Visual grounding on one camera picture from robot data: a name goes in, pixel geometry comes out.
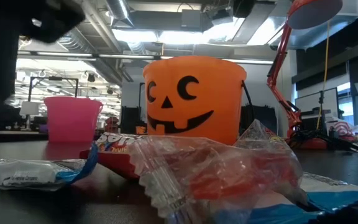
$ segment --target pumpkin bucket mouth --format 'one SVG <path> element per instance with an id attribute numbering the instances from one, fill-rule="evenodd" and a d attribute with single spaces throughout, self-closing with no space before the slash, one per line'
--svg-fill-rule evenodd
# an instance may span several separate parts
<path id="1" fill-rule="evenodd" d="M 154 130 L 157 130 L 157 125 L 163 125 L 165 134 L 178 134 L 197 128 L 198 126 L 202 125 L 206 120 L 208 120 L 208 118 L 212 116 L 213 113 L 214 111 L 212 110 L 195 118 L 188 119 L 186 128 L 176 128 L 174 121 L 161 121 L 152 118 L 150 115 L 147 115 L 147 122 Z"/>

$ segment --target table surface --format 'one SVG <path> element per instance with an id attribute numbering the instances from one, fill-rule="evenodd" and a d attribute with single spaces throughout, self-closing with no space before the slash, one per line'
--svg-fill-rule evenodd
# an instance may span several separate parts
<path id="1" fill-rule="evenodd" d="M 89 146 L 47 141 L 0 143 L 0 159 L 76 159 Z M 358 185 L 358 154 L 296 152 L 304 171 Z M 57 192 L 0 190 L 0 223 L 163 223 L 136 182 L 97 165 L 93 173 Z"/>

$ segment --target window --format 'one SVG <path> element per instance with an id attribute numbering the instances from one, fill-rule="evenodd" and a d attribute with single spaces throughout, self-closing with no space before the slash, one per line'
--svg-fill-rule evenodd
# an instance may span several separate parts
<path id="1" fill-rule="evenodd" d="M 339 103 L 339 113 L 342 113 L 341 119 L 345 120 L 349 124 L 354 125 L 353 117 L 353 100 L 351 95 L 351 84 L 345 83 L 337 87 L 338 91 L 338 103 Z"/>

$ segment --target pink bucket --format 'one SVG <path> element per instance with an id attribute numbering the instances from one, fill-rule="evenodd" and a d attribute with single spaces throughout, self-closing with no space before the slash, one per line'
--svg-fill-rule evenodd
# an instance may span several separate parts
<path id="1" fill-rule="evenodd" d="M 48 108 L 50 142 L 91 142 L 102 103 L 55 96 L 44 99 Z"/>

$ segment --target orange pumpkin bucket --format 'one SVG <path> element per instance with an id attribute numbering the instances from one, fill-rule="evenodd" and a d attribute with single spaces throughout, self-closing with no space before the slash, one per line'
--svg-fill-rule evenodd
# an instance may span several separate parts
<path id="1" fill-rule="evenodd" d="M 247 76 L 241 66 L 212 57 L 183 56 L 153 62 L 143 76 L 148 134 L 235 143 L 242 81 Z"/>

